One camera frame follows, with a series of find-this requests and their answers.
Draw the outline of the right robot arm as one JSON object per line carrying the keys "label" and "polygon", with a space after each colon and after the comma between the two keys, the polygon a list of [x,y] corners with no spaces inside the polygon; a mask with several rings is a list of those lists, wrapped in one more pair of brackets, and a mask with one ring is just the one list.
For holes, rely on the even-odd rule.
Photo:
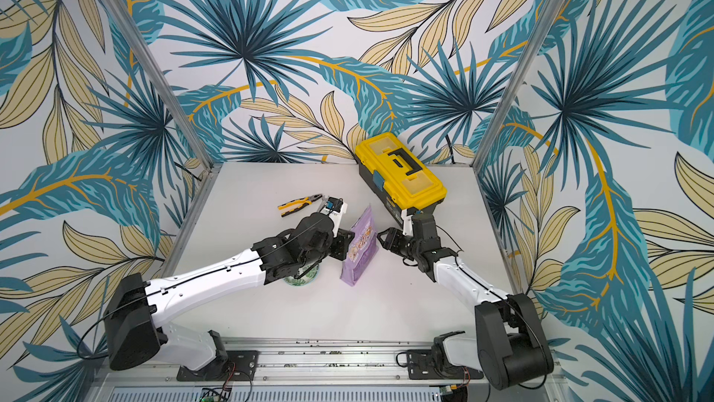
{"label": "right robot arm", "polygon": [[498,390],[546,379],[555,363],[537,309],[523,293],[509,294],[470,270],[459,253],[442,244],[432,216],[412,220],[409,235],[392,227],[377,235],[386,251],[414,264],[432,282],[450,290],[472,311],[475,335],[451,331],[431,349],[409,352],[407,368],[418,379],[457,379],[476,374]]}

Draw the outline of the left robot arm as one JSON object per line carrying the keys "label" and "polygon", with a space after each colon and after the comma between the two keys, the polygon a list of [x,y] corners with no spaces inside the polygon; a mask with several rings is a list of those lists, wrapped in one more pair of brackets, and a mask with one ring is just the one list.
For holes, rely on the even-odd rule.
{"label": "left robot arm", "polygon": [[182,327],[175,318],[238,290],[301,279],[326,258],[345,260],[354,234],[340,221],[336,212],[314,212],[224,261],[163,279],[125,277],[103,317],[110,369],[154,360],[179,365],[199,380],[219,379],[230,368],[221,335]]}

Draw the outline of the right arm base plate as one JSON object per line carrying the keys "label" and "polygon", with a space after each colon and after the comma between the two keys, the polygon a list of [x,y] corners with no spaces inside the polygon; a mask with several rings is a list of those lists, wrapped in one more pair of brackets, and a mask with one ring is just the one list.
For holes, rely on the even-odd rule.
{"label": "right arm base plate", "polygon": [[409,349],[395,357],[400,368],[407,369],[410,380],[481,380],[483,372],[468,367],[456,366],[446,360],[446,356],[431,349]]}

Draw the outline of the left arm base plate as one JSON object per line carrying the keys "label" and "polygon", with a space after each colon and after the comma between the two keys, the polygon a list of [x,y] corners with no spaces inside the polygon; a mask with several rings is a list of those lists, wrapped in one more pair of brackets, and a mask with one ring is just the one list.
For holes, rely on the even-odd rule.
{"label": "left arm base plate", "polygon": [[250,382],[253,380],[260,352],[257,350],[230,350],[226,357],[217,357],[198,372],[186,367],[178,370],[178,382]]}

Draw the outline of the purple oats bag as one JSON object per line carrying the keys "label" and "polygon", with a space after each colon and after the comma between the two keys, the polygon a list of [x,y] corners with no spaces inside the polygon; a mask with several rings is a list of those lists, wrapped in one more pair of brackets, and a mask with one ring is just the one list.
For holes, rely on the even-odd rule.
{"label": "purple oats bag", "polygon": [[355,286],[377,253],[377,229],[373,210],[368,206],[351,228],[355,238],[351,241],[346,258],[342,262],[340,279]]}

